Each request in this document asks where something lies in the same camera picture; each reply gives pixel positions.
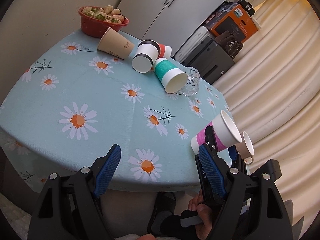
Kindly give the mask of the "person's right hand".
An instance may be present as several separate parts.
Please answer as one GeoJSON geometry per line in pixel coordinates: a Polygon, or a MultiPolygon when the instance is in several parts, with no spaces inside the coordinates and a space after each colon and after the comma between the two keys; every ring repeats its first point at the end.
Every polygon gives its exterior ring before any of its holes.
{"type": "Polygon", "coordinates": [[[200,191],[188,203],[189,211],[195,211],[202,220],[200,224],[187,228],[181,226],[181,216],[174,214],[176,196],[172,192],[158,193],[148,223],[147,234],[138,239],[157,239],[174,237],[176,239],[206,239],[212,229],[212,210],[204,204],[203,194],[200,191]]]}

